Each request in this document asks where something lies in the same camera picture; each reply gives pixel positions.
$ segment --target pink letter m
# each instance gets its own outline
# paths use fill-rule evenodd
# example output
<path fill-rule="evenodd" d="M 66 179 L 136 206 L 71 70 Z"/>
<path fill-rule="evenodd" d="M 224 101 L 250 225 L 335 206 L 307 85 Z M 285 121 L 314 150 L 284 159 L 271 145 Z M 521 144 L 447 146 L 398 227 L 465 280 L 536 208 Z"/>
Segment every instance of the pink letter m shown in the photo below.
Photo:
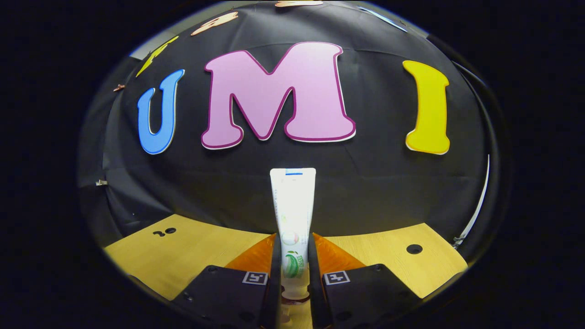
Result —
<path fill-rule="evenodd" d="M 209 120 L 201 143 L 208 149 L 239 144 L 244 131 L 233 122 L 232 97 L 260 140 L 272 135 L 284 101 L 293 94 L 294 112 L 284 132 L 302 142 L 339 142 L 353 137 L 356 124 L 345 113 L 337 71 L 341 47 L 301 42 L 289 48 L 268 73 L 247 51 L 228 53 L 205 66 L 211 72 Z"/>

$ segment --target white cable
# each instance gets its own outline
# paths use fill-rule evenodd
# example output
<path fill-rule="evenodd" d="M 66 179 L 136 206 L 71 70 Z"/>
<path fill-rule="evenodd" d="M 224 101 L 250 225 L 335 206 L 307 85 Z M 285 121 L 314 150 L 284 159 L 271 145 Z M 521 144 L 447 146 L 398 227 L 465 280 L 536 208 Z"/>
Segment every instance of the white cable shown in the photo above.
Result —
<path fill-rule="evenodd" d="M 455 249 L 457 249 L 457 247 L 463 243 L 463 240 L 465 239 L 465 237 L 467 236 L 469 231 L 472 230 L 473 224 L 475 224 L 475 220 L 477 219 L 477 216 L 479 215 L 479 211 L 481 209 L 481 205 L 483 204 L 483 198 L 486 196 L 487 180 L 489 177 L 490 177 L 490 155 L 487 155 L 486 182 L 483 184 L 483 191 L 481 191 L 481 197 L 479 198 L 479 203 L 477 204 L 476 212 L 473 214 L 471 220 L 469 221 L 469 223 L 467 223 L 467 226 L 465 227 L 463 232 L 461 232 L 459 237 L 453 239 L 455 241 L 455 243 L 452 244 L 452 246 Z"/>

